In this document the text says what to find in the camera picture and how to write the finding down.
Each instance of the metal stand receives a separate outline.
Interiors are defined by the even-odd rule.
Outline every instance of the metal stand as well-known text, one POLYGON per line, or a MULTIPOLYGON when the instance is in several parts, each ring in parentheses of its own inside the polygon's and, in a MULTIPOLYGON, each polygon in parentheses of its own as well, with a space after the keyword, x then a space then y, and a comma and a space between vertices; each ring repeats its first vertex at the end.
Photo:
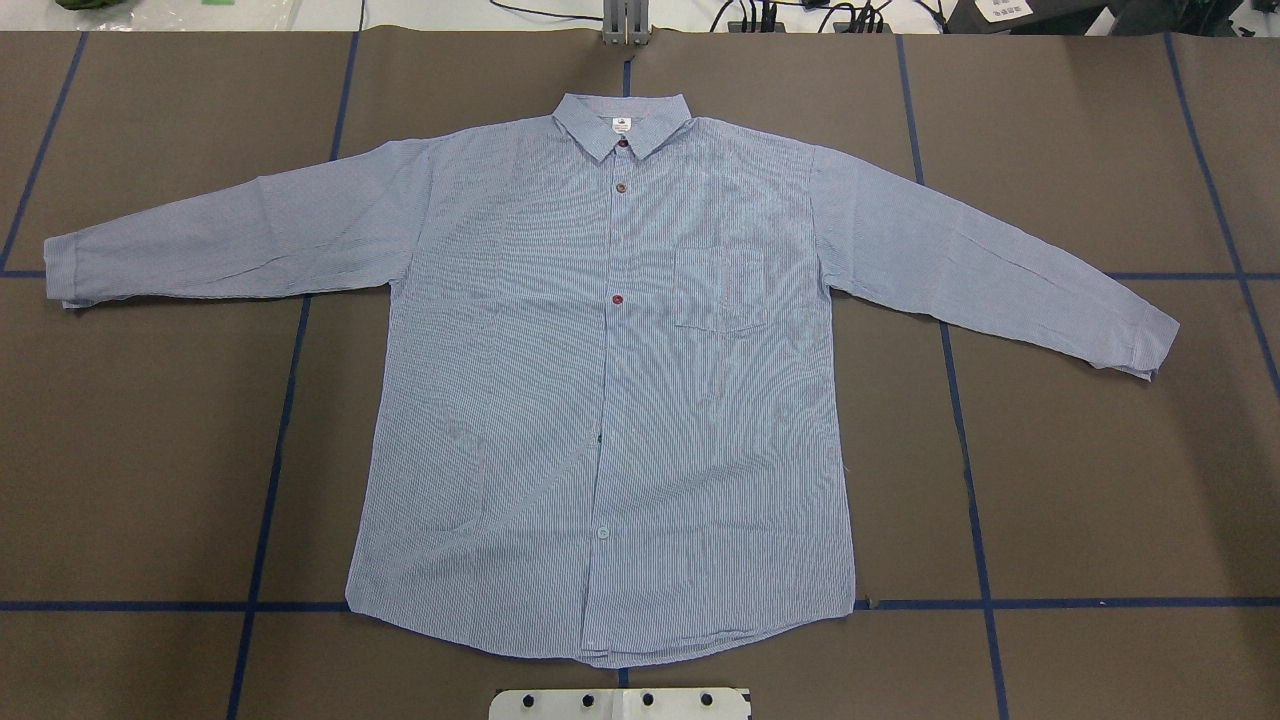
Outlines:
POLYGON ((604 0, 604 44, 648 45, 649 0, 604 0))

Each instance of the long-sleeve shirt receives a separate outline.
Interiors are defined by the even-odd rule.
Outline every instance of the long-sleeve shirt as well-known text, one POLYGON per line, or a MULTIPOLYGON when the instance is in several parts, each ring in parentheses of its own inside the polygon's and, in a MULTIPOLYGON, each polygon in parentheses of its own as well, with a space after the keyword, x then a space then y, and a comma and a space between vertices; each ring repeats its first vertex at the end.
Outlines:
POLYGON ((600 667, 852 609, 831 288, 1144 379, 1178 332, 1012 225, 681 96, 568 95, 45 260, 68 307, 390 283, 352 610, 600 667))

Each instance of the green object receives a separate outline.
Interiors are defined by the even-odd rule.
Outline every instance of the green object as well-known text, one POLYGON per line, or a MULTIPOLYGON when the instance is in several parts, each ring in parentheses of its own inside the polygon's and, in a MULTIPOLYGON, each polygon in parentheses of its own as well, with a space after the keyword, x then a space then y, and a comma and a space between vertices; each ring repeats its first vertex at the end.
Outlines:
POLYGON ((110 8, 111 5, 119 5, 124 0, 55 0, 63 8, 68 10, 96 10, 99 8, 110 8))

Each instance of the blue striped shirt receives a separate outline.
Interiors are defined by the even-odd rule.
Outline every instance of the blue striped shirt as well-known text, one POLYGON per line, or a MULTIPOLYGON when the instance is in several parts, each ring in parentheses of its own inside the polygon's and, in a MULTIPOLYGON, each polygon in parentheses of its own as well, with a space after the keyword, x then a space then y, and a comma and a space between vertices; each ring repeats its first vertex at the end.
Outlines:
POLYGON ((347 584, 521 657, 698 657, 847 614, 831 291, 1149 379, 1178 323, 849 155, 570 95, 45 246, 68 307, 392 286, 347 584))

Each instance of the white floor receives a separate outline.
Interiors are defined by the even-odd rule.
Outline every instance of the white floor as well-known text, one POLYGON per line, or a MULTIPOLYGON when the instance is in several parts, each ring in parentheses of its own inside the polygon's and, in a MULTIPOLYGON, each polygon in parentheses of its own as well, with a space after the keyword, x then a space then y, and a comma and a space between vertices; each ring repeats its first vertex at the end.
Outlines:
MULTIPOLYGON (((602 0, 504 0, 508 5, 549 12, 599 15, 602 0)), ((924 0, 936 6, 937 0, 924 0)), ((943 0, 951 13, 956 0, 943 0)), ((721 0, 650 0, 649 20, 658 27, 704 32, 721 0)), ((933 18, 914 0, 892 0, 883 10, 895 32, 936 33, 933 18)), ((788 32, 814 32, 826 9, 780 6, 778 20, 788 32)), ((844 19, 841 10, 833 19, 844 19)), ((201 0, 128 0, 104 10, 64 10, 54 0, 0 0, 0 29, 120 29, 120 31, 349 31, 360 27, 361 0, 234 0, 232 5, 206 5, 201 0)), ((721 19, 741 18, 735 3, 721 19)), ((1231 18, 1258 36, 1280 35, 1280 19, 1252 9, 1245 0, 1231 18)), ((364 27, 380 24, 415 29, 530 31, 566 27, 599 28, 590 20, 562 20, 513 13, 488 0, 365 0, 364 27)), ((1106 23, 1100 23, 1100 31, 1106 23)))

